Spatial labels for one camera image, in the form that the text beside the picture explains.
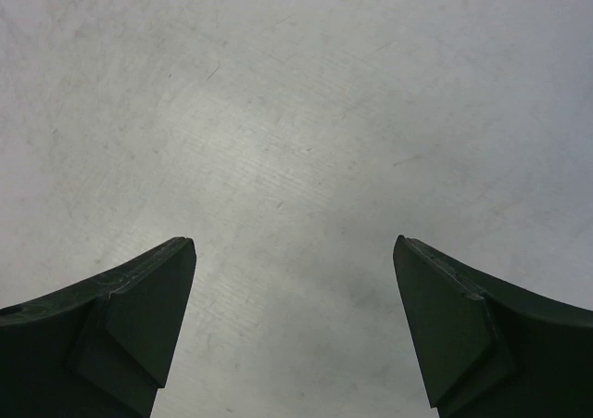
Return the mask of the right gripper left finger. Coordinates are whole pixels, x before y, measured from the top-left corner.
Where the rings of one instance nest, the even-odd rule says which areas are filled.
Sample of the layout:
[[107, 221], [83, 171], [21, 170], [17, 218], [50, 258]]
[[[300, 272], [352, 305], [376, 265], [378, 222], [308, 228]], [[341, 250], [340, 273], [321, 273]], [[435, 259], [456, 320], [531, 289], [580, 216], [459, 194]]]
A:
[[172, 239], [1, 310], [4, 417], [148, 417], [170, 373], [196, 269]]

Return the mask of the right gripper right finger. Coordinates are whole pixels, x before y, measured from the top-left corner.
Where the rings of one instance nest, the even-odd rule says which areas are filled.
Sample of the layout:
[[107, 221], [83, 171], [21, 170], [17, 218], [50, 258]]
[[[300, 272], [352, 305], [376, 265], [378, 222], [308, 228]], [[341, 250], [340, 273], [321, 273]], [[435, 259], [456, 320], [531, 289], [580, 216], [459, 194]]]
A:
[[591, 311], [404, 235], [393, 261], [427, 398], [439, 416], [591, 416]]

